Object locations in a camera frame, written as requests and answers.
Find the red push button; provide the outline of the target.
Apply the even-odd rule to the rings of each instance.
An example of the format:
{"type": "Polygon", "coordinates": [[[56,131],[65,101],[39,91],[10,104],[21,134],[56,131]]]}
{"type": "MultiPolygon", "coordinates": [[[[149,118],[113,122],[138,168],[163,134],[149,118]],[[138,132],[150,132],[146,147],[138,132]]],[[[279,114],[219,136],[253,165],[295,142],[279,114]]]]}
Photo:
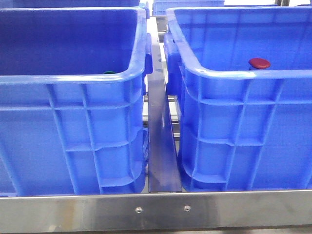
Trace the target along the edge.
{"type": "Polygon", "coordinates": [[[249,65],[249,70],[265,70],[270,68],[271,63],[264,58],[251,58],[249,65]]]}

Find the blue plastic bin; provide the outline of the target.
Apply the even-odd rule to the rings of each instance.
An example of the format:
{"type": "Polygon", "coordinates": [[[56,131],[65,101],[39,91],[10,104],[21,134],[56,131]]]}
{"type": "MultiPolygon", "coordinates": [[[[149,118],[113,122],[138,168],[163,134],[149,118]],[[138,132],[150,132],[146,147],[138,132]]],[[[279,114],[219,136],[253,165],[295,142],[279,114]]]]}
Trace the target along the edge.
{"type": "Polygon", "coordinates": [[[143,190],[150,41],[140,8],[1,9],[2,197],[143,190]]]}
{"type": "Polygon", "coordinates": [[[312,9],[166,11],[188,192],[310,189],[312,9]],[[249,70],[249,60],[271,63],[249,70]]]}

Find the rail screw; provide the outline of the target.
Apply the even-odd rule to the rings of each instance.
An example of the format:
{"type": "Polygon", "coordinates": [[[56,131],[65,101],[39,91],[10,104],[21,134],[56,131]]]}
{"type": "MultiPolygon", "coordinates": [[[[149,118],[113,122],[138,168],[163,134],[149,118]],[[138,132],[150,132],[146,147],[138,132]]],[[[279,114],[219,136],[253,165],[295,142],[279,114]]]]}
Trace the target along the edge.
{"type": "Polygon", "coordinates": [[[143,209],[141,207],[136,207],[135,211],[136,211],[136,213],[141,213],[143,211],[143,209]]]}
{"type": "Polygon", "coordinates": [[[191,209],[191,207],[190,207],[190,206],[188,206],[188,205],[184,206],[184,211],[189,212],[189,211],[190,211],[190,209],[191,209]]]}

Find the back left blue bin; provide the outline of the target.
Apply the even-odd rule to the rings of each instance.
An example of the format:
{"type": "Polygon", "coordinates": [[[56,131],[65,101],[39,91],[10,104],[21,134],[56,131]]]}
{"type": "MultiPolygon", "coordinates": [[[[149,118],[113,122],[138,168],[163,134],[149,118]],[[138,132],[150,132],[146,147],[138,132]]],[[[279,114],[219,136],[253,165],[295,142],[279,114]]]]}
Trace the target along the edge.
{"type": "Polygon", "coordinates": [[[1,0],[1,8],[139,7],[149,8],[146,0],[1,0]]]}

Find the steel front rail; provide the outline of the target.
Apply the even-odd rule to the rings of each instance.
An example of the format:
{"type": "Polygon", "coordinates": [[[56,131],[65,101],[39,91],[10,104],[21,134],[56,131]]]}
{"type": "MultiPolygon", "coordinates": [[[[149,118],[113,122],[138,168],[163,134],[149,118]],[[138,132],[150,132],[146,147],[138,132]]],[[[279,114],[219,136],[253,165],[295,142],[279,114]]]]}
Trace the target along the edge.
{"type": "Polygon", "coordinates": [[[310,190],[3,197],[2,233],[213,230],[312,225],[310,190]],[[189,212],[184,206],[190,206],[189,212]],[[143,211],[136,213],[136,207],[143,211]]]}

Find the right rail screw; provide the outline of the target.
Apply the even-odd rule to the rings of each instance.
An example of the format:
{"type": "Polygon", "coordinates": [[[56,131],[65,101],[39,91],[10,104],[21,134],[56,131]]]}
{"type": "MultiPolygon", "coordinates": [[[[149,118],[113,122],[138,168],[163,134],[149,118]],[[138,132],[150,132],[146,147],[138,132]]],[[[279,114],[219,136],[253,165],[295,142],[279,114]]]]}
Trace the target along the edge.
{"type": "Polygon", "coordinates": [[[189,211],[190,211],[190,209],[191,209],[191,207],[190,207],[190,206],[188,206],[188,205],[184,206],[184,211],[189,212],[189,211]]]}

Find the right blue plastic bin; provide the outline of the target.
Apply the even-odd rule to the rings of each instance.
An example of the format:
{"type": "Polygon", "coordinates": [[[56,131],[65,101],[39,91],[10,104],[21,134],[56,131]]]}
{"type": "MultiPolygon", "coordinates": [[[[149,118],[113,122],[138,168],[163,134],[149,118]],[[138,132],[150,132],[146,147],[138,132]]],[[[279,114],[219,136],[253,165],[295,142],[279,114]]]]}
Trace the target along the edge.
{"type": "Polygon", "coordinates": [[[312,9],[166,11],[188,192],[310,189],[312,9]],[[271,63],[249,70],[249,60],[271,63]]]}

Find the steel divider bar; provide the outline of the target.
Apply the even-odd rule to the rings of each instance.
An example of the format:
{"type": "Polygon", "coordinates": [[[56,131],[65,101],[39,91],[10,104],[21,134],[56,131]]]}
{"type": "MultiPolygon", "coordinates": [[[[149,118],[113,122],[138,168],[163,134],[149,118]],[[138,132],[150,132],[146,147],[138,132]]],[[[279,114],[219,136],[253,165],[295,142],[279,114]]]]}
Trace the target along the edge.
{"type": "Polygon", "coordinates": [[[182,192],[158,34],[151,35],[154,71],[148,75],[150,193],[182,192]]]}

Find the back right blue bin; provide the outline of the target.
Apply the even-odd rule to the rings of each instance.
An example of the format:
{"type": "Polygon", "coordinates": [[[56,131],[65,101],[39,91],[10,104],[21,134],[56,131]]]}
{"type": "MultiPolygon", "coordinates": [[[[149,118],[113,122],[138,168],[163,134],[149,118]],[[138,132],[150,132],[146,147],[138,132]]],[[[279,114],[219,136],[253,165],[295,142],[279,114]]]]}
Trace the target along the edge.
{"type": "Polygon", "coordinates": [[[224,0],[155,0],[153,16],[164,16],[166,10],[176,7],[223,7],[224,0]]]}

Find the left blue plastic bin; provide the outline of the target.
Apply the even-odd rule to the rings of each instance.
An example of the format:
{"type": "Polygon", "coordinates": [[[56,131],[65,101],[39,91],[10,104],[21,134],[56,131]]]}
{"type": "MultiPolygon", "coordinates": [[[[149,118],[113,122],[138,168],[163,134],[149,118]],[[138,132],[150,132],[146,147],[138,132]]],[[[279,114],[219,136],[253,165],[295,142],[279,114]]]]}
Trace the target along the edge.
{"type": "Polygon", "coordinates": [[[140,8],[1,9],[2,197],[143,190],[150,41],[140,8]]]}

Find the left rail screw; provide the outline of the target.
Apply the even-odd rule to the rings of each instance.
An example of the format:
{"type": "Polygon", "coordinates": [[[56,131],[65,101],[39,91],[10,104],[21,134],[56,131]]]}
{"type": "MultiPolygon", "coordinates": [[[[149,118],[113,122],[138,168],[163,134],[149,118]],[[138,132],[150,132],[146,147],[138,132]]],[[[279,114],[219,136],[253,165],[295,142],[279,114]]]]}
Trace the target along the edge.
{"type": "Polygon", "coordinates": [[[143,211],[143,209],[141,207],[136,207],[135,211],[136,211],[136,213],[141,213],[143,211]]]}

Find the green push button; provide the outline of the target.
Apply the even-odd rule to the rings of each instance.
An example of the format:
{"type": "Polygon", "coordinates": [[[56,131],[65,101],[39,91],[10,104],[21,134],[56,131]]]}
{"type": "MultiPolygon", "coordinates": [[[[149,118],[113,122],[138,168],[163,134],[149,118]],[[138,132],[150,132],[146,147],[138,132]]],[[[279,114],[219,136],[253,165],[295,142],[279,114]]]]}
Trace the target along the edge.
{"type": "Polygon", "coordinates": [[[111,75],[111,74],[115,74],[115,72],[114,72],[114,71],[105,71],[103,74],[105,74],[105,75],[111,75]]]}

